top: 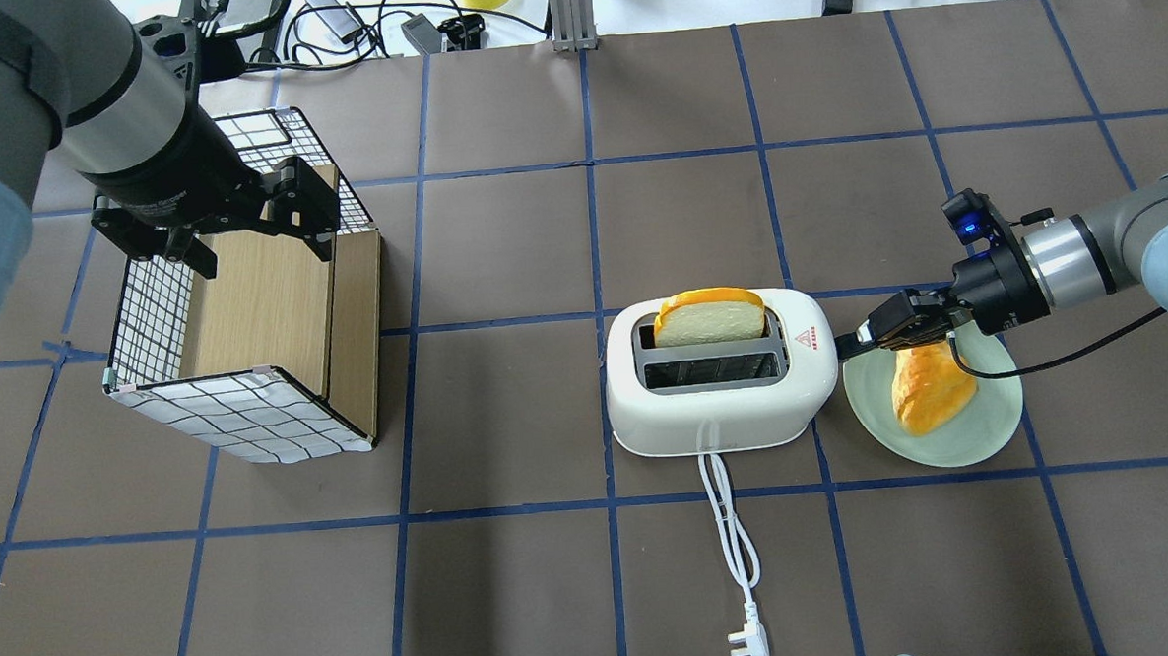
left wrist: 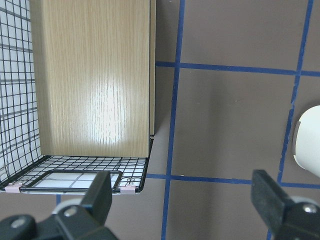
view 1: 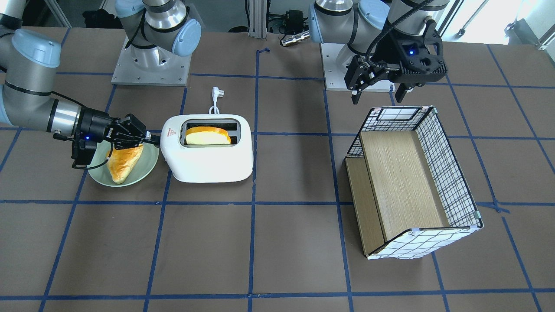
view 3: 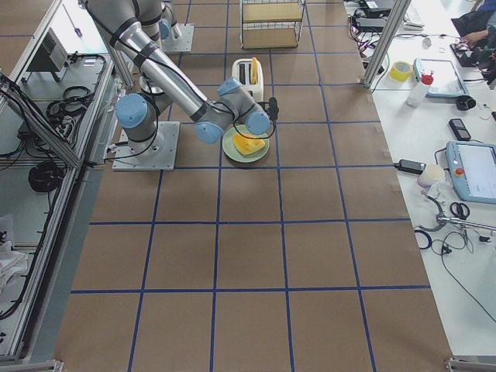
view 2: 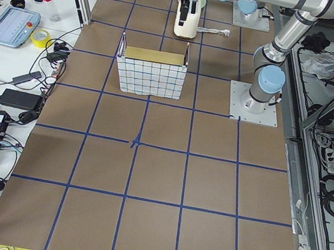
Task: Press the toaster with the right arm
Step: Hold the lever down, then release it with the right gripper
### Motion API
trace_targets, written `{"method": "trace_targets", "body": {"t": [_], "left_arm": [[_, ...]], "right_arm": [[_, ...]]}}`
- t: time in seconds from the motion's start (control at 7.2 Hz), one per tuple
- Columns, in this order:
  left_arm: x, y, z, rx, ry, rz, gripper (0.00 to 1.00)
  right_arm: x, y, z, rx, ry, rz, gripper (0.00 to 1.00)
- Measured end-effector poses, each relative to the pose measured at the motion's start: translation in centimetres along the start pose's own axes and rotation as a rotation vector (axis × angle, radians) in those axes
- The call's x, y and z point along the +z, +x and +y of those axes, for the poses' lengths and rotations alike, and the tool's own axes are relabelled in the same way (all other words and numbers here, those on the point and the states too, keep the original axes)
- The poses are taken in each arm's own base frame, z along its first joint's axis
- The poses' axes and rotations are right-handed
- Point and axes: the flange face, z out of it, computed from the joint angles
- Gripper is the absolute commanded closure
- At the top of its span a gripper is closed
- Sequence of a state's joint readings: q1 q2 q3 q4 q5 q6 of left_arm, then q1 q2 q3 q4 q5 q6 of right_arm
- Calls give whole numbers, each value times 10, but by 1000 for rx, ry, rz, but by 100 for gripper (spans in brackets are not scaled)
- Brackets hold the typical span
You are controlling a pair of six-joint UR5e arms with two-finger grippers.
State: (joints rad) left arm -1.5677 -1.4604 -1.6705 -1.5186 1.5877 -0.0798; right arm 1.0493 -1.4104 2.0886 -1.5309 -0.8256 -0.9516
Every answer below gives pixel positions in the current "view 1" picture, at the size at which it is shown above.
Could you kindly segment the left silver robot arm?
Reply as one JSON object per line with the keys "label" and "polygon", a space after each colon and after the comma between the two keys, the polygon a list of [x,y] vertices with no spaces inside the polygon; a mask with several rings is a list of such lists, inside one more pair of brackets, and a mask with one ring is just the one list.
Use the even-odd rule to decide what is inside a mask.
{"label": "left silver robot arm", "polygon": [[345,44],[353,53],[344,77],[357,104],[379,81],[399,85],[397,102],[415,87],[446,76],[436,18],[447,0],[316,0],[309,32],[317,43]]}

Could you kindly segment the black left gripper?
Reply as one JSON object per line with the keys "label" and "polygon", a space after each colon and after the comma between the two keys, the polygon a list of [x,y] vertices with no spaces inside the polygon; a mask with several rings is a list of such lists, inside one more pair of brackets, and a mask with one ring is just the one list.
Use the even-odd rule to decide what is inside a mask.
{"label": "black left gripper", "polygon": [[413,36],[394,29],[387,21],[384,28],[389,32],[376,44],[370,59],[373,65],[367,65],[360,55],[354,55],[347,66],[344,81],[352,93],[352,103],[357,105],[362,91],[381,80],[382,71],[387,72],[389,81],[399,83],[394,94],[397,103],[401,103],[416,84],[442,79],[448,68],[436,25],[434,20],[429,20],[424,33]]}

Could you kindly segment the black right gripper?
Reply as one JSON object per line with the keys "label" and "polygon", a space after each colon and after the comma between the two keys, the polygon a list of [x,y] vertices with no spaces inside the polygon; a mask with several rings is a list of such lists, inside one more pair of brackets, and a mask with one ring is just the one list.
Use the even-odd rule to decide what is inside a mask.
{"label": "black right gripper", "polygon": [[146,126],[133,114],[123,119],[112,118],[97,109],[82,108],[78,118],[78,145],[103,140],[114,142],[117,150],[135,148],[144,143],[160,146],[160,136],[147,136]]}

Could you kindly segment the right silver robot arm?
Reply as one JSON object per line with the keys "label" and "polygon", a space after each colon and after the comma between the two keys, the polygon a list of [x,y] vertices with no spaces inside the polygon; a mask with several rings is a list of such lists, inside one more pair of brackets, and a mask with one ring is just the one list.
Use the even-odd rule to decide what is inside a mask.
{"label": "right silver robot arm", "polygon": [[[202,36],[202,26],[182,0],[117,0],[114,4],[127,33],[127,47],[167,51],[188,57]],[[72,100],[54,99],[54,77],[61,63],[61,44],[44,34],[22,28],[23,0],[1,2],[1,122],[53,133],[71,140],[76,150],[95,149],[108,141],[117,150],[142,143],[158,145],[132,114],[112,118]]]}

